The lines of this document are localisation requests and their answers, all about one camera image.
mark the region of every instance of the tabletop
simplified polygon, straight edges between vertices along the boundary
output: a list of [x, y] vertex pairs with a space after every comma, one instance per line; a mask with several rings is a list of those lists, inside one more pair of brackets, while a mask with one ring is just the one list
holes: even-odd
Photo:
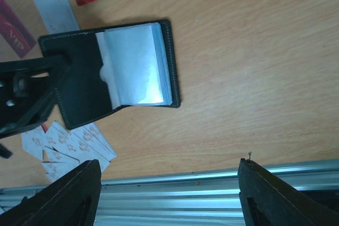
[[[38, 38], [33, 0], [6, 0]], [[129, 107], [97, 121], [117, 152], [103, 179], [338, 158], [339, 0], [99, 0], [81, 29], [171, 20], [182, 106]], [[40, 57], [38, 46], [26, 59]], [[0, 60], [19, 60], [0, 37]], [[47, 125], [61, 121], [56, 107]], [[0, 188], [49, 183], [19, 135], [0, 141]]]

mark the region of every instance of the card holder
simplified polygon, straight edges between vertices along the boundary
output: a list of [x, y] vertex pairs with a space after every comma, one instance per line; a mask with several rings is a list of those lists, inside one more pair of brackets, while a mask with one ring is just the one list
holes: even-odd
[[108, 84], [103, 81], [100, 72], [103, 67], [102, 53], [97, 35], [112, 29], [127, 28], [136, 25], [158, 24], [163, 38], [163, 51], [168, 70], [163, 72], [162, 79], [170, 82], [170, 105], [161, 107], [180, 107], [180, 91], [174, 54], [172, 28], [169, 20], [158, 20], [99, 29], [89, 29], [61, 34], [47, 35], [39, 38], [39, 45], [44, 57], [64, 55], [71, 62], [71, 70], [67, 81], [60, 89], [55, 90], [55, 96], [61, 115], [68, 129], [74, 129], [91, 123], [131, 105], [122, 104], [112, 107]]

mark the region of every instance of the wood grain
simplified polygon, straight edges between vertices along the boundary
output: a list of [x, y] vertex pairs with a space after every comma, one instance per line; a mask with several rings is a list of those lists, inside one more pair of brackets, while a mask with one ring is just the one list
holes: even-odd
[[[47, 33], [32, 0], [8, 2], [34, 36]], [[173, 24], [182, 107], [98, 121], [118, 154], [104, 179], [237, 167], [249, 151], [262, 165], [338, 157], [339, 0], [70, 2], [82, 29]], [[17, 59], [3, 39], [0, 58]], [[14, 156], [0, 159], [0, 187], [48, 183], [20, 137], [1, 142]]]

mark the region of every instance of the aluminum profile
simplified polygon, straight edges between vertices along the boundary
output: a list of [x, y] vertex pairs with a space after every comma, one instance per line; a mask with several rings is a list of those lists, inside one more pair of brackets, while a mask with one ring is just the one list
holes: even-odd
[[[339, 189], [339, 160], [266, 169], [300, 191]], [[0, 207], [44, 187], [3, 189]], [[237, 169], [104, 180], [95, 225], [245, 225], [238, 194]]]

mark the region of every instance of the wood surface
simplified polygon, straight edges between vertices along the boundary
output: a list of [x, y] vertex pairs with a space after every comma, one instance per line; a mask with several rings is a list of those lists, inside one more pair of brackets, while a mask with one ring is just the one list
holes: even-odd
[[[35, 37], [32, 0], [7, 0]], [[180, 109], [129, 107], [97, 122], [116, 150], [103, 179], [338, 158], [339, 0], [100, 0], [82, 29], [171, 19]], [[40, 57], [36, 46], [27, 58]], [[1, 61], [18, 57], [0, 38]], [[48, 124], [61, 121], [55, 109]], [[47, 184], [20, 136], [1, 140], [0, 187]]]

